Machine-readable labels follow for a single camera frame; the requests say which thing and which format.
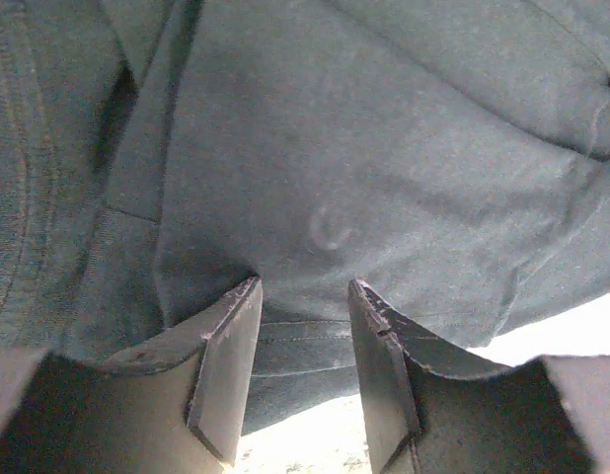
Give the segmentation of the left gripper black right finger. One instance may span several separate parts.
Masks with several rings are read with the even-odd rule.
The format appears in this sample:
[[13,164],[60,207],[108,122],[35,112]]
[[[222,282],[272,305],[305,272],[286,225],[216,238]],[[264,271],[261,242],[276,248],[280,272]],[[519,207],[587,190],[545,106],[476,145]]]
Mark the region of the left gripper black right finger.
[[348,308],[374,472],[610,473],[610,355],[502,365],[360,280]]

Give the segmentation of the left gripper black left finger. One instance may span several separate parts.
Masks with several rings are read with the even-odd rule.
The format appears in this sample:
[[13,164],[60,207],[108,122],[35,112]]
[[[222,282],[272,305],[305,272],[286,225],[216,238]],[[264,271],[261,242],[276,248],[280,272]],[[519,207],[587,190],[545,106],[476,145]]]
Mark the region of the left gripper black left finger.
[[222,473],[242,431],[263,290],[103,362],[0,350],[0,473]]

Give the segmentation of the black t shirt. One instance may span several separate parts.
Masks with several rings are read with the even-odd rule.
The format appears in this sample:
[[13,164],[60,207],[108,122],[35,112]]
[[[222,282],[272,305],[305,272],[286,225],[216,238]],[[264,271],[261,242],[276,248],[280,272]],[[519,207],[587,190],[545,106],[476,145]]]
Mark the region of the black t shirt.
[[252,276],[249,433],[355,391],[352,279],[464,348],[610,292],[610,1],[0,1],[0,347]]

